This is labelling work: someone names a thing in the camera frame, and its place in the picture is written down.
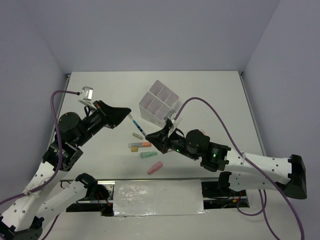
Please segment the blue patterned pen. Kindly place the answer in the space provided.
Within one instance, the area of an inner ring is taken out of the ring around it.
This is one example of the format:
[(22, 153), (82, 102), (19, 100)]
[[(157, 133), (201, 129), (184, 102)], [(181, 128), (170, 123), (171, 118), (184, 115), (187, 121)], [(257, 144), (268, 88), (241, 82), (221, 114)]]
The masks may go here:
[(141, 128), (141, 126), (140, 126), (134, 119), (132, 119), (132, 122), (133, 122), (134, 125), (138, 128), (138, 130), (142, 133), (142, 135), (143, 135), (144, 137), (146, 137), (147, 134), (146, 134), (145, 131)]

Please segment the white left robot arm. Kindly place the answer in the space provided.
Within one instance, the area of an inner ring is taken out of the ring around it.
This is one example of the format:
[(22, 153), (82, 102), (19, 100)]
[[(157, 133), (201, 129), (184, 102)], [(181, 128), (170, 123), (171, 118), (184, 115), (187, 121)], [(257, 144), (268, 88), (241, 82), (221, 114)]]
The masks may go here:
[(67, 112), (56, 120), (55, 140), (42, 157), (37, 172), (13, 204), (0, 215), (3, 240), (37, 240), (46, 225), (74, 202), (91, 200), (102, 190), (87, 173), (78, 175), (64, 190), (49, 198), (55, 185), (82, 156), (81, 147), (103, 128), (114, 129), (130, 113), (127, 107), (112, 107), (101, 100), (88, 104), (85, 118)]

